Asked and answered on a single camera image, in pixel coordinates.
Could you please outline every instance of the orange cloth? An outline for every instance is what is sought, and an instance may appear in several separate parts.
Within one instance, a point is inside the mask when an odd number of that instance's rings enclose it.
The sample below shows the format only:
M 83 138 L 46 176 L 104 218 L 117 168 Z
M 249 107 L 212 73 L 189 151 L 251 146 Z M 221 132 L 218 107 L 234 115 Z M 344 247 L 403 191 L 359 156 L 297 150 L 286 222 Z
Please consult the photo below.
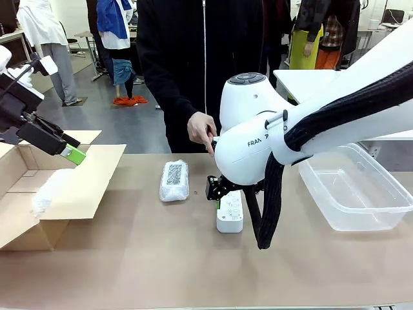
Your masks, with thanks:
M 339 50 L 333 50 L 331 52 L 318 50 L 316 70 L 335 69 L 340 60 L 340 53 Z
M 132 99 L 129 99 L 128 97 L 121 97 L 121 98 L 114 99 L 115 105 L 126 105 L 128 107 L 132 107 L 134 105 L 137 105 L 138 103 L 147 103 L 147 102 L 148 100 L 146 100 L 142 96 L 133 96 Z

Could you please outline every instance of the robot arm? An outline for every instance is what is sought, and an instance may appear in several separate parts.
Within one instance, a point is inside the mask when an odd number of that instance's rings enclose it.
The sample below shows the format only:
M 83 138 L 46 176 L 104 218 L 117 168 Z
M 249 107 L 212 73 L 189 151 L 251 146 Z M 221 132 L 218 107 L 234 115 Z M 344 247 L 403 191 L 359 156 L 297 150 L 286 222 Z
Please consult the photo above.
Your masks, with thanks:
M 50 155 L 61 155 L 80 164 L 85 154 L 76 148 L 80 142 L 66 135 L 57 125 L 35 113 L 44 96 L 30 84 L 30 74 L 40 71 L 47 76 L 57 72 L 50 57 L 40 59 L 35 53 L 32 62 L 21 69 L 6 69 L 12 57 L 0 46 L 0 132 L 18 128 L 17 136 Z
M 243 189 L 258 247 L 268 248 L 281 209 L 284 165 L 338 145 L 413 128 L 411 50 L 413 22 L 408 22 L 296 107 L 259 74 L 230 79 L 221 101 L 224 133 L 215 148 L 222 177 L 208 177 L 208 199 Z M 262 217 L 252 197 L 261 189 Z

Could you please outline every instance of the white power strip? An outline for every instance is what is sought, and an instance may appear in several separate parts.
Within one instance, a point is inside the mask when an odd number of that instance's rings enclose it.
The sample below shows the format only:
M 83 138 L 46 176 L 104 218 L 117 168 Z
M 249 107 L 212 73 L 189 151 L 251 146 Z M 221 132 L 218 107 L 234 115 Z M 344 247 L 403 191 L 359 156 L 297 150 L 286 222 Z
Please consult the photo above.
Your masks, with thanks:
M 243 230 L 243 223 L 241 191 L 230 192 L 222 197 L 217 210 L 217 229 L 225 234 L 236 234 Z

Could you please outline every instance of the zipper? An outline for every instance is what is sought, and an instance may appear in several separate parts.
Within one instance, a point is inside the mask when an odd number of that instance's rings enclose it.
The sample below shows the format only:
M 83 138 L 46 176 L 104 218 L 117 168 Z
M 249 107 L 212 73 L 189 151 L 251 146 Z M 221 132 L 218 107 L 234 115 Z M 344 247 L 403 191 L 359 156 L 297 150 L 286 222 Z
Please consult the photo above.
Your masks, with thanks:
M 206 22 L 206 19 L 205 19 L 205 3 L 206 3 L 206 1 L 207 0 L 202 0 L 202 10 L 203 10 L 203 17 L 204 17 L 204 104 L 205 104 L 205 114 L 208 114 L 207 113 L 207 22 Z

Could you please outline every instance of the gray pants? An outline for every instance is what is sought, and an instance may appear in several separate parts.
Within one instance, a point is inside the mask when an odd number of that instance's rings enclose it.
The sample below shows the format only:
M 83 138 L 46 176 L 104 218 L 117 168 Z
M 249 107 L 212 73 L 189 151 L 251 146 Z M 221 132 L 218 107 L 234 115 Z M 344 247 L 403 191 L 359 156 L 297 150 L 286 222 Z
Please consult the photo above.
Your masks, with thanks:
M 47 43 L 42 44 L 41 49 L 45 57 L 50 56 L 59 69 L 58 73 L 50 76 L 57 95 L 67 105 L 75 103 L 77 101 L 76 85 L 67 47 L 57 43 Z

